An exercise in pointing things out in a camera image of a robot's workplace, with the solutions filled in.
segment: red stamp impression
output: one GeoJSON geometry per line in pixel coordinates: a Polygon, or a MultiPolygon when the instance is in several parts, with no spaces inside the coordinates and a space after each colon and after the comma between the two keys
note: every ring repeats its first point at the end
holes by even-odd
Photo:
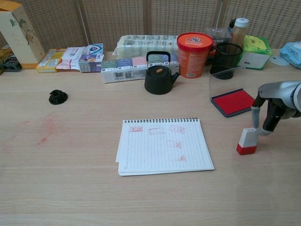
{"type": "Polygon", "coordinates": [[[171,125],[169,130],[177,133],[185,133],[185,128],[180,126],[171,125]]]}
{"type": "Polygon", "coordinates": [[[180,141],[167,140],[166,145],[168,147],[182,148],[182,143],[180,141]]]}
{"type": "Polygon", "coordinates": [[[150,135],[155,135],[155,134],[164,134],[164,130],[163,128],[153,128],[153,129],[149,129],[149,133],[150,135]]]}
{"type": "Polygon", "coordinates": [[[181,155],[181,157],[178,158],[178,161],[186,161],[186,156],[185,155],[181,155]]]}
{"type": "Polygon", "coordinates": [[[142,126],[130,127],[130,132],[142,132],[142,131],[143,131],[142,126]]]}

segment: black kettle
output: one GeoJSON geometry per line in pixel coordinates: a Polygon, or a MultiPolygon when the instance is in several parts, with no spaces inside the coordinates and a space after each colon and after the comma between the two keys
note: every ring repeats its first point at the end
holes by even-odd
{"type": "MultiPolygon", "coordinates": [[[[168,56],[168,63],[170,67],[170,53],[164,51],[150,51],[146,54],[147,67],[149,66],[149,55],[161,54],[168,56]]],[[[146,71],[144,87],[152,94],[166,94],[173,88],[173,84],[179,77],[179,73],[171,75],[169,67],[156,65],[149,67],[146,71]]]]}

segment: orange cup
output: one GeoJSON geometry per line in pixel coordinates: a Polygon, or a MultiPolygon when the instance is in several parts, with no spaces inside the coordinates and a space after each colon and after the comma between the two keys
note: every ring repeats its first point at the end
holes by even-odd
{"type": "Polygon", "coordinates": [[[184,33],[177,38],[177,45],[181,76],[189,79],[200,77],[213,39],[202,33],[184,33]]]}

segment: notebook spiral binding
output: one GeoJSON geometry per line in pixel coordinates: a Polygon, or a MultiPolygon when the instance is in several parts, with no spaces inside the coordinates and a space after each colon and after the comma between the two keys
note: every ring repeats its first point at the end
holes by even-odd
{"type": "Polygon", "coordinates": [[[142,122],[188,122],[198,121],[198,118],[178,118],[178,119],[142,119],[142,120],[124,120],[125,123],[142,123],[142,122]]]}

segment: bottle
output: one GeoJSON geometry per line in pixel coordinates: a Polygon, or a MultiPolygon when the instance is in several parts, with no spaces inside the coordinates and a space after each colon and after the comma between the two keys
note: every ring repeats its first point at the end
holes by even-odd
{"type": "Polygon", "coordinates": [[[248,25],[249,25],[248,19],[237,18],[233,27],[232,37],[230,42],[242,46],[248,25]]]}
{"type": "Polygon", "coordinates": [[[231,35],[232,35],[232,31],[233,31],[235,21],[236,21],[236,19],[232,19],[232,20],[230,20],[230,23],[229,23],[228,31],[230,32],[231,35]]]}

